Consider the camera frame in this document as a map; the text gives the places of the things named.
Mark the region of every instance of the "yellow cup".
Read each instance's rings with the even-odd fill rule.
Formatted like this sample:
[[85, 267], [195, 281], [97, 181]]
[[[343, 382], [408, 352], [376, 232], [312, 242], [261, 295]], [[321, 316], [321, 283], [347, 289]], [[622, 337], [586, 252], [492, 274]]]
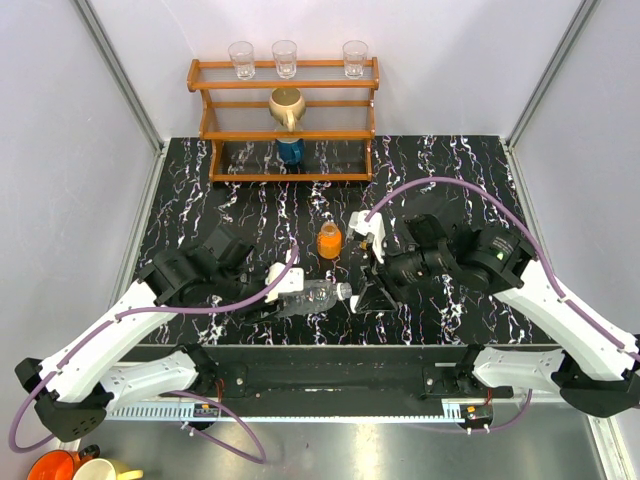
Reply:
[[297, 88], [276, 88], [269, 98], [271, 116], [290, 132], [299, 129], [300, 118], [307, 106]]
[[143, 476], [142, 470], [131, 470], [118, 460], [96, 458], [80, 467], [73, 480], [136, 480]]

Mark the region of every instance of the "orange mug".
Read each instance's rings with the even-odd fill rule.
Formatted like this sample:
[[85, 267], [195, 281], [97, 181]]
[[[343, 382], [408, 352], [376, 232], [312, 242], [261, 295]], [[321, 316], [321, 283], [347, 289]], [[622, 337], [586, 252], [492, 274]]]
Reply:
[[33, 464], [27, 480], [71, 480], [82, 465], [99, 455], [97, 445], [89, 445], [80, 452], [53, 450]]

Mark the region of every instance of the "wooden rack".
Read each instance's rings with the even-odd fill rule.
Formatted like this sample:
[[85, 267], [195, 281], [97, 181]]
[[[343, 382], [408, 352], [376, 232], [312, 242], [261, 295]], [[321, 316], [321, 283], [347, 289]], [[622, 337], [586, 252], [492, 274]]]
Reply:
[[[239, 80], [231, 62], [191, 62], [187, 87], [190, 92], [200, 91], [202, 96], [202, 120], [200, 138], [211, 140], [215, 146], [209, 178], [212, 182], [255, 181], [371, 181], [371, 140], [375, 136], [374, 95], [380, 84], [378, 59], [365, 63], [362, 78], [348, 79], [344, 75], [342, 60], [300, 60], [296, 76], [284, 80], [276, 74], [273, 61], [256, 62], [256, 74], [251, 80]], [[295, 88], [361, 88], [368, 89], [367, 100], [307, 101], [302, 132], [274, 131], [275, 123], [269, 114], [268, 101], [263, 102], [214, 102], [211, 90]], [[332, 108], [348, 108], [347, 121], [327, 122]], [[254, 109], [248, 115], [227, 116], [235, 109]], [[364, 142], [363, 173], [225, 173], [222, 150], [224, 142], [273, 141], [277, 138], [303, 138], [305, 140], [362, 140]]]

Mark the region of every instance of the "bottle cap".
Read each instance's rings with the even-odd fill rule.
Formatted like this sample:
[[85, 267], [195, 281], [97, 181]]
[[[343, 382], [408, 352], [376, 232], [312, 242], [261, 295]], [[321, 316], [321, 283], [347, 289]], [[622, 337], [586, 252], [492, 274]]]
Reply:
[[351, 295], [353, 294], [353, 292], [351, 291], [351, 285], [349, 285], [348, 283], [338, 283], [338, 285], [336, 286], [338, 287], [338, 300], [351, 298]]

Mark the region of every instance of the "metal floor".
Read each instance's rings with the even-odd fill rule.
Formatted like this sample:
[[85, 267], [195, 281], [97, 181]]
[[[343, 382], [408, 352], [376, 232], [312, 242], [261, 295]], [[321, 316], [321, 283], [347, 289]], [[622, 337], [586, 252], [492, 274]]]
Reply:
[[[495, 424], [515, 413], [500, 405]], [[454, 429], [451, 425], [438, 428]], [[261, 423], [252, 428], [269, 464], [255, 465], [174, 424], [106, 421], [83, 439], [104, 457], [142, 468], [145, 479], [602, 479], [587, 419], [569, 407], [533, 405], [505, 432], [450, 435], [411, 425]], [[238, 426], [222, 423], [209, 433], [255, 452]]]

